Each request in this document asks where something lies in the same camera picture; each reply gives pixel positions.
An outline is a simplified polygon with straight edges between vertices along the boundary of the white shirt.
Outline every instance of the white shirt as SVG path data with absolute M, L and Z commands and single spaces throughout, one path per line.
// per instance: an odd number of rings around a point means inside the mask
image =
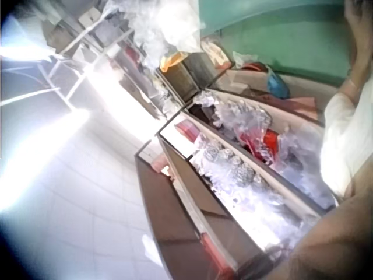
M 373 74 L 364 85 L 355 108 L 337 93 L 325 109 L 325 135 L 321 150 L 321 175 L 339 197 L 373 153 Z

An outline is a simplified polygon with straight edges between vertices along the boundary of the person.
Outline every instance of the person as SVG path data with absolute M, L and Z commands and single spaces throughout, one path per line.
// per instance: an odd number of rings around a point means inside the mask
M 321 155 L 323 178 L 342 203 L 267 280 L 373 279 L 373 0 L 345 0 L 345 16 L 357 53 L 326 108 Z

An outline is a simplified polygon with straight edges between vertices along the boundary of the hand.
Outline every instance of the hand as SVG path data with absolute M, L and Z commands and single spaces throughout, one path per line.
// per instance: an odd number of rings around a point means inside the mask
M 344 16 L 354 34 L 357 50 L 357 63 L 369 64 L 373 55 L 373 5 L 364 1 L 359 11 L 353 0 L 344 1 Z

